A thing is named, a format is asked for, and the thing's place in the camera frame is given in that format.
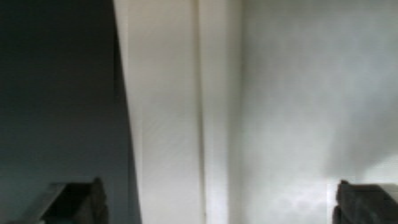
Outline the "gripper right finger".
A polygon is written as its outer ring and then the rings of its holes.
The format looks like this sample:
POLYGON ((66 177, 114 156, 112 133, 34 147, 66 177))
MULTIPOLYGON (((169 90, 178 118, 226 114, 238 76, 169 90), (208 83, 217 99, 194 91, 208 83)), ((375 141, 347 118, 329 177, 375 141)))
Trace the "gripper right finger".
POLYGON ((398 185, 338 184, 332 224, 398 224, 398 185))

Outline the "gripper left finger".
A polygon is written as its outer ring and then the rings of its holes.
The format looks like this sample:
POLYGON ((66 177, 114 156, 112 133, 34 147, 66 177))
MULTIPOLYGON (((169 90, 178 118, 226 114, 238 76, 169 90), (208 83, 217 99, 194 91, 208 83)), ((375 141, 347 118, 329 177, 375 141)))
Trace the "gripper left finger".
POLYGON ((27 224, 108 224, 103 181, 53 183, 25 213, 27 224))

